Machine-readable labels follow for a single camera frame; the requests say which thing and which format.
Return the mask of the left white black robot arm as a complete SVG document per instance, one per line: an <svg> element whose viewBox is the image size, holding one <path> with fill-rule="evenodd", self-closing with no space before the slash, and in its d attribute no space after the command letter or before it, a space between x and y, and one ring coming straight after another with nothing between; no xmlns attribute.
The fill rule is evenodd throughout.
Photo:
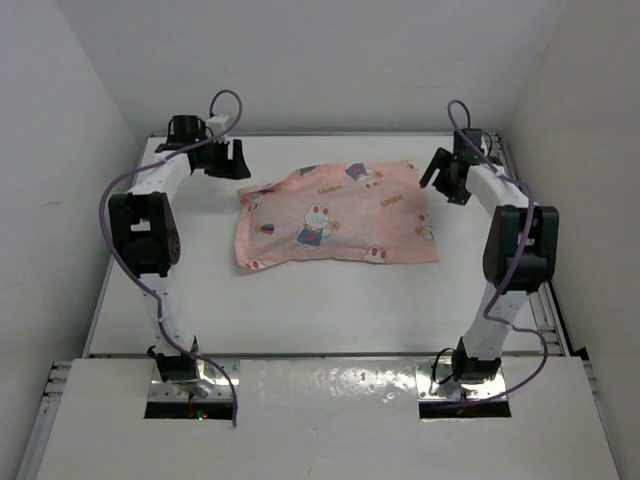
<svg viewBox="0 0 640 480"><path fill-rule="evenodd" d="M107 188L99 206L100 228L121 270L141 291L155 337L147 351L162 381L204 381L205 360L195 335L176 318L171 298L181 241L171 201L180 184L197 171L244 180L251 173L240 140L229 133L239 119L213 114L203 120L177 115L163 144L146 166L132 171L137 182L123 194Z"/></svg>

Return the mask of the pink cartoon print pillowcase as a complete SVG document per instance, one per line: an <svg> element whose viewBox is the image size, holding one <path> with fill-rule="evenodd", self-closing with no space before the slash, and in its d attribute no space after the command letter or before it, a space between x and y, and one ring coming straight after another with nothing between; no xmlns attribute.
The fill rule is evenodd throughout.
<svg viewBox="0 0 640 480"><path fill-rule="evenodd" d="M288 261L435 263L439 252L418 168L408 160L312 165L239 190L239 266Z"/></svg>

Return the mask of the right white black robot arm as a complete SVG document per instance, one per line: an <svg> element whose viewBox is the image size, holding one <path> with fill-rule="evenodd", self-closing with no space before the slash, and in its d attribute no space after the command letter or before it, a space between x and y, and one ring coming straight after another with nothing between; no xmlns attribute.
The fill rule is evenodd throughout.
<svg viewBox="0 0 640 480"><path fill-rule="evenodd" d="M483 382L495 377L510 332L529 296L551 280L556 266L559 212L540 206L529 188L508 176L481 150L483 133L454 132L453 150L438 149L420 180L431 184L451 204L464 206L474 197L491 216L482 258L486 288L475 319L451 350L452 372L432 368L432 379Z"/></svg>

